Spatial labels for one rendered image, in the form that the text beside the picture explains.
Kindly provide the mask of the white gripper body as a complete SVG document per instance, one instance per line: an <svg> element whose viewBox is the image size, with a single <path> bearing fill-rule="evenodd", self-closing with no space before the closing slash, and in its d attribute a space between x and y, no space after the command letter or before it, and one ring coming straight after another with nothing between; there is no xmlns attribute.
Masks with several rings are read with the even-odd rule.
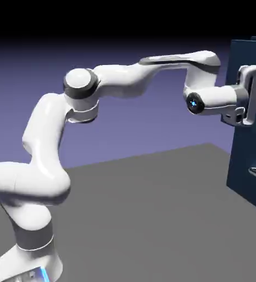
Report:
<svg viewBox="0 0 256 282"><path fill-rule="evenodd" d="M238 82L242 90L247 93L245 98L239 98L240 108L237 110L237 123L251 126L256 115L256 65L243 65L238 71Z"/></svg>

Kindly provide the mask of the dark blue drawer front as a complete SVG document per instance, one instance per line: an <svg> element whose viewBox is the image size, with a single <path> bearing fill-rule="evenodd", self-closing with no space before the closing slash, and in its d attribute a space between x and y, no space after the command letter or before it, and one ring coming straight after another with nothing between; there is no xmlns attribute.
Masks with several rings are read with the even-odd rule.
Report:
<svg viewBox="0 0 256 282"><path fill-rule="evenodd" d="M231 41L228 59L226 84L233 84L237 80L237 72L242 65L256 65L256 36L250 40ZM256 134L256 124L249 128L236 128L234 135L243 139L250 139Z"/></svg>
<svg viewBox="0 0 256 282"><path fill-rule="evenodd" d="M256 167L256 134L250 139L234 135L227 186L256 207L256 177L250 167Z"/></svg>

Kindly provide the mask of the dark blue cabinet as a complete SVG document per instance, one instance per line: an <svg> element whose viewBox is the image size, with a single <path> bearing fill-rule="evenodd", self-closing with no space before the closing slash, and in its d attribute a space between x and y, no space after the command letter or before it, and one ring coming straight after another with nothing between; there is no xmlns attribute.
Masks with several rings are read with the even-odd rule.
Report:
<svg viewBox="0 0 256 282"><path fill-rule="evenodd" d="M256 64L256 36L231 41L226 84L233 84L239 67L246 64ZM252 126L235 128L227 186L256 206L256 116Z"/></svg>

